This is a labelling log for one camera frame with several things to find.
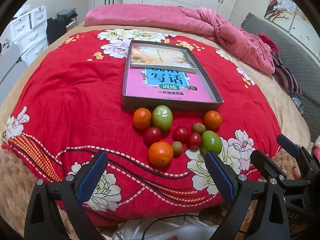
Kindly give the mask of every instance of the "drawer handle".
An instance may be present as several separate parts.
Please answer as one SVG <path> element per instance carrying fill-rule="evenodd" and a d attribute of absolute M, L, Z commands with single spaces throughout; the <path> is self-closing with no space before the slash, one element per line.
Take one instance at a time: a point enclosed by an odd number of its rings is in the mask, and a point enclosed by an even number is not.
<path fill-rule="evenodd" d="M 38 33 L 29 38 L 29 41 L 34 41 L 38 36 Z"/>
<path fill-rule="evenodd" d="M 19 28 L 17 28 L 17 31 L 18 31 L 18 32 L 21 32 L 21 31 L 23 30 L 23 28 L 24 28 L 24 25 L 22 25 L 22 26 L 20 26 Z"/>
<path fill-rule="evenodd" d="M 38 55 L 40 52 L 42 52 L 42 50 L 43 50 L 43 46 L 41 46 L 41 48 L 37 50 L 35 53 Z"/>

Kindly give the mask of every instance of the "silver bolt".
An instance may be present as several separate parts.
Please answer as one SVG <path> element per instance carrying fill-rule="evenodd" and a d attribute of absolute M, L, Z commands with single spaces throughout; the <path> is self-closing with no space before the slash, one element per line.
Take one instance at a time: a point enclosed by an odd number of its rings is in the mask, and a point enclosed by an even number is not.
<path fill-rule="evenodd" d="M 68 176 L 66 176 L 66 181 L 73 181 L 74 178 L 75 178 L 74 175 L 69 174 Z"/>
<path fill-rule="evenodd" d="M 277 184 L 277 181 L 276 181 L 274 178 L 271 178 L 271 179 L 270 179 L 270 182 L 271 182 L 271 184 L 273 184 L 273 185 Z"/>
<path fill-rule="evenodd" d="M 43 179 L 38 179 L 38 180 L 37 180 L 37 185 L 42 185 L 43 182 L 44 182 Z"/>
<path fill-rule="evenodd" d="M 240 175 L 238 176 L 238 178 L 239 178 L 239 180 L 242 180 L 242 181 L 247 180 L 247 176 L 244 175 L 244 174 L 240 174 Z"/>

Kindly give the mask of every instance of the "green label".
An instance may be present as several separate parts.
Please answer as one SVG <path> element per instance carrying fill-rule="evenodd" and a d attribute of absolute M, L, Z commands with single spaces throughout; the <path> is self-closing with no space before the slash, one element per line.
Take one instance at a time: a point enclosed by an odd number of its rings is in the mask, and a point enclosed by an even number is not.
<path fill-rule="evenodd" d="M 177 85 L 168 85 L 168 84 L 160 84 L 159 87 L 161 89 L 169 89 L 169 90 L 179 90 L 180 87 Z"/>

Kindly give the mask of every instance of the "blue gripper pad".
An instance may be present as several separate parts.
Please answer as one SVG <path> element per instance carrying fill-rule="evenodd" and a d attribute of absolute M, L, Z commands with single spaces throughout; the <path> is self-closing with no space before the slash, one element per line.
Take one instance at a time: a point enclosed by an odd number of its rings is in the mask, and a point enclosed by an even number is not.
<path fill-rule="evenodd" d="M 290 141 L 286 136 L 280 134 L 277 136 L 277 143 L 287 151 L 293 158 L 300 157 L 300 148 Z"/>
<path fill-rule="evenodd" d="M 237 174 L 229 165 L 224 164 L 214 151 L 207 152 L 205 155 L 205 166 L 217 186 L 222 199 L 232 204 L 238 192 Z"/>
<path fill-rule="evenodd" d="M 107 153 L 102 152 L 79 184 L 77 199 L 80 204 L 90 200 L 107 165 Z"/>

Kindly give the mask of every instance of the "red floral bedspread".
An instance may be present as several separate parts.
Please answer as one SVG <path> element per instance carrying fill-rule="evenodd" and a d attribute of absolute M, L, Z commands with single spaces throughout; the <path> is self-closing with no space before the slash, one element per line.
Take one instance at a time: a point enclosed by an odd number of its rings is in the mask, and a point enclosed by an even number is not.
<path fill-rule="evenodd" d="M 221 159 L 239 174 L 257 180 L 250 154 L 277 152 L 280 128 L 253 80 L 222 51 L 183 36 L 137 30 L 79 33 L 42 61 L 25 85 L 3 133 L 2 148 L 20 157 L 47 182 L 77 173 L 99 150 L 109 163 L 85 209 L 97 226 L 139 217 L 198 212 L 222 202 L 202 155 L 185 154 L 168 167 L 148 161 L 133 111 L 122 110 L 122 83 L 128 39 L 179 44 L 192 50 L 217 86 L 224 104 Z M 173 112 L 175 128 L 189 129 L 204 114 Z M 172 142 L 172 131 L 164 141 Z"/>

